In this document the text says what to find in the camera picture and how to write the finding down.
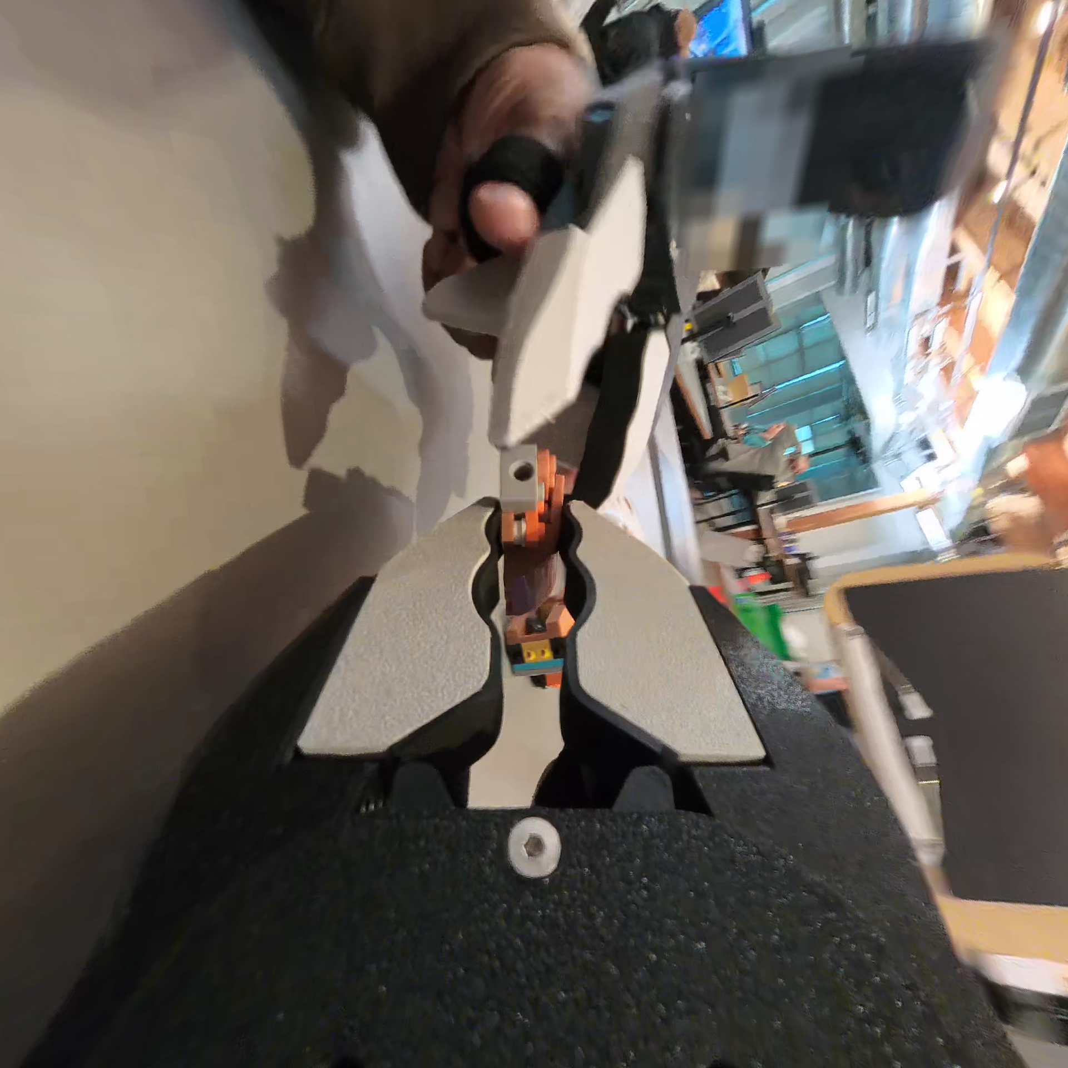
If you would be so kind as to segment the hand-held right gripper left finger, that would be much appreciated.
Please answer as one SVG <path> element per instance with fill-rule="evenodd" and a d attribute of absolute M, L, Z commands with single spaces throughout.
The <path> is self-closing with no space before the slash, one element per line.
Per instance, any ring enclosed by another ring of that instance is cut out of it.
<path fill-rule="evenodd" d="M 370 581 L 296 739 L 302 757 L 425 764 L 468 804 L 503 719 L 500 506 L 483 498 Z"/>

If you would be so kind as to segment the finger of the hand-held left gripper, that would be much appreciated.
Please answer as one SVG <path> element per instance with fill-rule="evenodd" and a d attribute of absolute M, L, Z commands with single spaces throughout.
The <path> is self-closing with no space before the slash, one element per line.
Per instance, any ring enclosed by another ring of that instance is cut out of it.
<path fill-rule="evenodd" d="M 577 399 L 616 307 L 644 266 L 644 167 L 626 157 L 586 226 L 541 232 L 523 260 L 498 258 L 435 285 L 431 321 L 496 340 L 488 434 L 515 447 Z"/>
<path fill-rule="evenodd" d="M 599 391 L 574 485 L 574 499 L 588 506 L 614 499 L 634 474 L 674 368 L 663 327 L 617 332 L 600 354 Z"/>

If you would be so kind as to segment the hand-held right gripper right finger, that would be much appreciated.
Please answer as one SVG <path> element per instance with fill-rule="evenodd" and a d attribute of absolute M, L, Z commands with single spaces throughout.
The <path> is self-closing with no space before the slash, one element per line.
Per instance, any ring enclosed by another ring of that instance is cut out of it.
<path fill-rule="evenodd" d="M 753 769 L 766 748 L 684 575 L 587 504 L 565 505 L 557 707 L 563 747 L 541 808 L 709 808 L 701 768 Z"/>

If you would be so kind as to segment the brown grey brick assembly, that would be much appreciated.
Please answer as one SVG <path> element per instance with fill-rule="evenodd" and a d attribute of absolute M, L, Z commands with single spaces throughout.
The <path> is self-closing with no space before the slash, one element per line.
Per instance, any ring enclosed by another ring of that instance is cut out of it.
<path fill-rule="evenodd" d="M 527 616 L 562 590 L 557 548 L 575 470 L 547 447 L 501 454 L 500 544 L 504 611 Z"/>

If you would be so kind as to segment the person's left forearm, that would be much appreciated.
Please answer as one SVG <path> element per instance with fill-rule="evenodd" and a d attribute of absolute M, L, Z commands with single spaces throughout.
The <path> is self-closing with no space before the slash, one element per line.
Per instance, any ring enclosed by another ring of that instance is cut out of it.
<path fill-rule="evenodd" d="M 513 49 L 590 69 L 556 2 L 260 1 L 250 16 L 294 78 L 370 119 L 411 207 L 429 218 L 434 164 L 470 83 Z"/>

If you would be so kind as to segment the person's left hand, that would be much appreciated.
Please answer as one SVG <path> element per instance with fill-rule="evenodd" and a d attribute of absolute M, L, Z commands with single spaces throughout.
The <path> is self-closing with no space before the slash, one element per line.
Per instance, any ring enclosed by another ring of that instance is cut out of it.
<path fill-rule="evenodd" d="M 475 266 L 464 244 L 461 187 L 466 168 L 500 139 L 527 137 L 564 159 L 574 150 L 580 116 L 594 82 L 588 66 L 554 45 L 511 49 L 488 64 L 464 90 L 438 152 L 426 220 L 431 234 L 422 253 L 424 290 Z M 521 189 L 485 182 L 468 197 L 471 221 L 481 237 L 506 255 L 521 258 L 540 232 L 541 213 Z M 492 337 L 445 328 L 475 358 L 492 360 Z"/>

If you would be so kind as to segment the colourful striped brick model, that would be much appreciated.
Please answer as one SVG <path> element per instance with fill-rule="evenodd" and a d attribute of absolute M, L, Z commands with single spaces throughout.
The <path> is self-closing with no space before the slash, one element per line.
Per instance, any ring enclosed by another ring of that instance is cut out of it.
<path fill-rule="evenodd" d="M 505 621 L 504 643 L 512 672 L 535 687 L 562 687 L 567 638 L 574 616 L 560 598 L 550 598 L 537 609 Z"/>

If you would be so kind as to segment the dark panel with plywood edge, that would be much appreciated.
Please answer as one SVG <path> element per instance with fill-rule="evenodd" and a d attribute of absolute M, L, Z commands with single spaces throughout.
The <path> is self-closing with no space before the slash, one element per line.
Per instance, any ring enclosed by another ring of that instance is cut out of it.
<path fill-rule="evenodd" d="M 881 568 L 823 606 L 855 741 L 954 951 L 1004 1020 L 1066 1026 L 1066 568 Z"/>

